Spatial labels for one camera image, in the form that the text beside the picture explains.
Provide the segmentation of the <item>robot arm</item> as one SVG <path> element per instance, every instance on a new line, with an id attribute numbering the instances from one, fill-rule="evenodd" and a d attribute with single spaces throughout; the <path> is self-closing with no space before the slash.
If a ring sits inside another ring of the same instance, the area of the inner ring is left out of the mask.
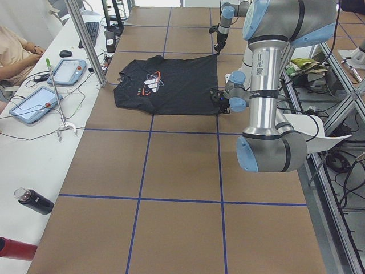
<path id="1" fill-rule="evenodd" d="M 213 25 L 209 29 L 210 34 L 217 34 L 216 43 L 213 46 L 217 55 L 220 54 L 221 50 L 226 45 L 233 18 L 246 17 L 249 6 L 249 1 L 239 1 L 239 4 L 232 4 L 229 2 L 224 2 L 221 4 L 220 21 L 217 25 Z"/>
<path id="2" fill-rule="evenodd" d="M 249 172 L 289 172 L 308 154 L 309 140 L 277 110 L 281 58 L 285 48 L 317 45 L 331 39 L 337 1 L 241 1 L 223 3 L 216 51 L 225 46 L 232 20 L 243 17 L 242 36 L 252 52 L 249 88 L 242 71 L 231 73 L 224 90 L 235 112 L 249 109 L 249 125 L 237 140 L 237 158 Z"/>

